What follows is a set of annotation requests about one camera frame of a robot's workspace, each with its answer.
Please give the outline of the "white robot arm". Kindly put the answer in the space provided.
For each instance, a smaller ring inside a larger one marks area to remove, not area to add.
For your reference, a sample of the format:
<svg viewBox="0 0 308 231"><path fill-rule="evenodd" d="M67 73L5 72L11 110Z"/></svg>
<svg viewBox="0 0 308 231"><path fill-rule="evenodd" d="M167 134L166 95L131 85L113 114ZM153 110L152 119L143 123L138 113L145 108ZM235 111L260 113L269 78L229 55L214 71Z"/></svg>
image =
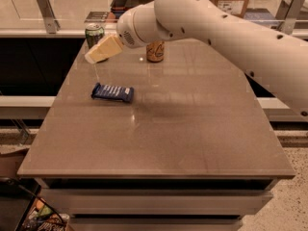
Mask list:
<svg viewBox="0 0 308 231"><path fill-rule="evenodd" d="M225 13L210 0L153 0L130 9L86 60L96 64L125 46L178 39L209 44L297 115L308 116L308 42Z"/></svg>

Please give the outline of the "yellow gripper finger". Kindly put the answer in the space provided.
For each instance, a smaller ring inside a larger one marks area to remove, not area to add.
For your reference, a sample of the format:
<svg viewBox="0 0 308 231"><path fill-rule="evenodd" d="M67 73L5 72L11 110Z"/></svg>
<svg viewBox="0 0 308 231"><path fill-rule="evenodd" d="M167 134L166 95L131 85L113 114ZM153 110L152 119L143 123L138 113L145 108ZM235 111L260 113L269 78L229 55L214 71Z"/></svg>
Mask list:
<svg viewBox="0 0 308 231"><path fill-rule="evenodd" d="M105 61L112 56L121 53L123 50L123 43L116 35L107 35L98 41L85 55L85 59L90 64L96 64Z"/></svg>

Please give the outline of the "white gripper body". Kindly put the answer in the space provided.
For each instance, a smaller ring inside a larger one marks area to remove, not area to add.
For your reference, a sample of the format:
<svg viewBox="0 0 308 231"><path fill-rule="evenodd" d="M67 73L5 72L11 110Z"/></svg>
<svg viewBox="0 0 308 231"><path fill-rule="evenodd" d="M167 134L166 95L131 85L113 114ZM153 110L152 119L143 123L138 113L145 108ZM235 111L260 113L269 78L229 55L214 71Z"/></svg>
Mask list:
<svg viewBox="0 0 308 231"><path fill-rule="evenodd" d="M116 25L116 33L124 45L130 48L144 47L145 43L138 36L134 16L136 9L126 11L118 20Z"/></svg>

